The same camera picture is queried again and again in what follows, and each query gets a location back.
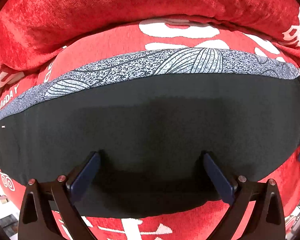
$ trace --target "speckled gray pattern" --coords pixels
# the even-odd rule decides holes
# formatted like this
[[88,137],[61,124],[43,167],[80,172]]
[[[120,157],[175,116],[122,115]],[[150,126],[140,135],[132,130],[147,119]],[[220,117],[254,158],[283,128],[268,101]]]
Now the speckled gray pattern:
[[185,48],[140,51],[89,63],[51,82],[34,86],[0,110],[0,120],[70,93],[161,74],[235,73],[294,79],[291,63],[230,49]]

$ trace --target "silver bolt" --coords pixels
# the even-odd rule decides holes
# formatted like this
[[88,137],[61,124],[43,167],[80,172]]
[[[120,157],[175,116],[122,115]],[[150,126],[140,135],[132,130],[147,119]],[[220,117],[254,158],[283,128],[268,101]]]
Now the silver bolt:
[[239,180],[240,182],[246,182],[246,181],[247,181],[247,178],[246,178],[245,176],[240,175],[240,176],[238,177],[238,180]]
[[66,180],[66,176],[65,175],[60,175],[59,177],[58,177],[58,181],[59,182],[63,182],[63,181],[65,181]]
[[28,181],[28,184],[29,185],[33,185],[35,183],[35,179],[30,179],[29,181]]
[[274,186],[276,184],[275,180],[274,179],[269,179],[269,183],[270,185]]

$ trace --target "screw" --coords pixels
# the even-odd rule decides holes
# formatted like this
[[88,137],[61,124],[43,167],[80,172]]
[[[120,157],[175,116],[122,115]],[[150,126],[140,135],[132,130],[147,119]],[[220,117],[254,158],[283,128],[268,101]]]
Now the screw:
[[275,180],[274,179],[269,179],[269,183],[270,185],[274,186],[276,184]]
[[247,181],[247,178],[246,178],[245,176],[240,175],[240,176],[238,177],[238,180],[239,180],[240,182],[246,182],[246,181]]
[[66,180],[66,176],[65,175],[60,175],[59,177],[58,177],[58,181],[59,182],[63,182],[63,181],[65,181]]
[[33,185],[35,183],[35,179],[30,179],[29,181],[28,181],[28,184],[29,185]]

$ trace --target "red blanket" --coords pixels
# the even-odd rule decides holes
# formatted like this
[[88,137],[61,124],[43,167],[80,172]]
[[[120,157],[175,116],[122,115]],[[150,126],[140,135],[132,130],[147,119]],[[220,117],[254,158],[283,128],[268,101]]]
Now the red blanket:
[[[119,23],[171,15],[178,21],[148,20],[113,28]],[[192,31],[198,23],[180,19],[209,22],[218,28],[210,26],[198,37],[196,30]],[[89,32],[98,34],[80,39]],[[0,13],[0,88],[10,85],[0,95],[0,109],[29,87],[86,63],[169,46],[244,50],[300,67],[300,7],[295,0],[9,0]],[[277,181],[285,215],[300,199],[299,152],[300,147],[263,179]],[[1,171],[0,184],[19,207],[24,186]],[[242,234],[252,206],[234,239]],[[211,233],[227,207],[221,201],[208,202],[187,212],[140,220],[88,220],[100,240],[201,240]],[[60,217],[55,216],[66,236]]]

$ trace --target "black cloth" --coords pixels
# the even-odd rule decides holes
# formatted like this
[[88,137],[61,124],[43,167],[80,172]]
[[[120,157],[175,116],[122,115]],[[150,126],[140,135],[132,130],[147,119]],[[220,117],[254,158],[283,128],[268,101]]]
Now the black cloth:
[[76,204],[94,217],[141,218],[218,199],[202,150],[258,181],[299,145],[300,76],[152,76],[52,99],[0,121],[0,169],[23,185],[68,174],[102,150],[102,168]]

